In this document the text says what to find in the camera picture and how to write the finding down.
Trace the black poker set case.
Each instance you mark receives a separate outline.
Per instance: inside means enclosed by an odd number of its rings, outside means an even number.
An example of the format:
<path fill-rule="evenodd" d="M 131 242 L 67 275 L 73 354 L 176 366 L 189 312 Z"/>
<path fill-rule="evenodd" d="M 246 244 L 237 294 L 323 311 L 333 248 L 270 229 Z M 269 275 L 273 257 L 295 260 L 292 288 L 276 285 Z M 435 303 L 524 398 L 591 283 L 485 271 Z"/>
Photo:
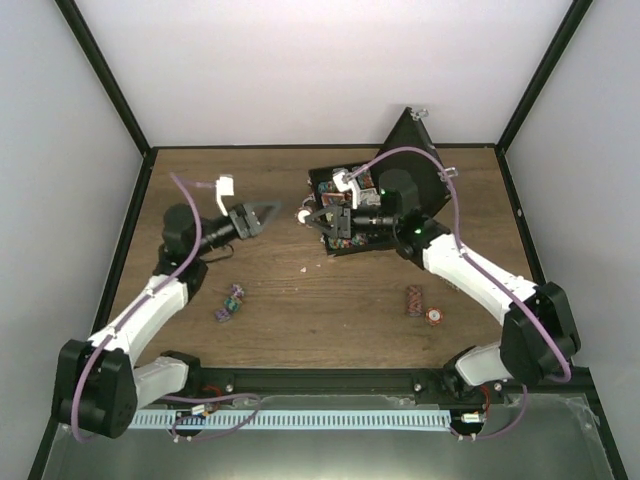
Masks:
<path fill-rule="evenodd" d="M 450 179 L 419 115 L 407 107 L 392 128 L 377 162 L 369 161 L 336 165 L 309 171 L 309 184 L 316 206 L 312 212 L 324 208 L 321 194 L 339 192 L 332 181 L 335 169 L 346 169 L 361 188 L 359 208 L 351 208 L 351 193 L 346 192 L 351 209 L 352 238 L 366 236 L 366 246 L 350 249 L 330 249 L 328 236 L 322 240 L 329 256 L 342 256 L 376 250 L 398 250 L 414 261 L 418 250 L 430 239 L 450 231 L 434 217 L 451 199 L 447 184 Z"/>

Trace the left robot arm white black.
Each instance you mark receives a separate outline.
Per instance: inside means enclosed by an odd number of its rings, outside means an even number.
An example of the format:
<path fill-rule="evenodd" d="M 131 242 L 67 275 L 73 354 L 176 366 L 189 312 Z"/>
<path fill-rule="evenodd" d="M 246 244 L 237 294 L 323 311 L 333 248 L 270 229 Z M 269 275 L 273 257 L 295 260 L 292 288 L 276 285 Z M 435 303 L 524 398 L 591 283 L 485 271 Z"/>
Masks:
<path fill-rule="evenodd" d="M 137 361 L 200 290 L 208 272 L 205 255 L 258 236 L 281 206 L 279 201 L 241 203 L 215 219 L 201 217 L 193 202 L 169 207 L 158 262 L 141 293 L 89 339 L 70 340 L 61 348 L 53 418 L 80 436 L 117 438 L 139 409 L 157 400 L 173 395 L 184 404 L 196 402 L 205 382 L 198 358 L 168 351 L 144 366 Z"/>

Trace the striped chip roll by arm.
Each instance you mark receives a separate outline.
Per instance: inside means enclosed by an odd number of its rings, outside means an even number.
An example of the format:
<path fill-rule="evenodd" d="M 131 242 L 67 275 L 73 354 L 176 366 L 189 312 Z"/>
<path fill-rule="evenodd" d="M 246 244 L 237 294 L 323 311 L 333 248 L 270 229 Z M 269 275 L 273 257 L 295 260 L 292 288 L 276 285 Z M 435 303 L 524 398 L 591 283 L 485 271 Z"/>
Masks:
<path fill-rule="evenodd" d="M 459 288 L 458 288 L 456 285 L 454 285 L 453 283 L 451 283 L 451 282 L 449 282 L 449 281 L 446 281 L 446 280 L 444 280 L 444 283 L 445 283 L 445 284 L 446 284 L 450 289 L 452 289 L 452 290 L 454 290 L 454 291 L 459 291 Z"/>

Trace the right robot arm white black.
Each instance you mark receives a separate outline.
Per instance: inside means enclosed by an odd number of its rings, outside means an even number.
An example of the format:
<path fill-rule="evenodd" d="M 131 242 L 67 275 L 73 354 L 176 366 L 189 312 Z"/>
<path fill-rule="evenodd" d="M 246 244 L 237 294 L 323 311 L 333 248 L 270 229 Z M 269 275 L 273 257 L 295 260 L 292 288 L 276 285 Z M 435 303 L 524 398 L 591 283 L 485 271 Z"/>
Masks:
<path fill-rule="evenodd" d="M 381 174 L 377 203 L 347 175 L 345 169 L 334 174 L 338 201 L 318 210 L 301 208 L 298 221 L 334 240 L 391 235 L 401 257 L 464 292 L 501 327 L 499 341 L 472 346 L 445 365 L 444 389 L 451 400 L 468 402 L 490 381 L 515 380 L 527 387 L 570 381 L 569 362 L 580 340 L 561 287 L 511 274 L 465 246 L 457 230 L 436 221 L 437 210 L 421 201 L 408 172 Z"/>

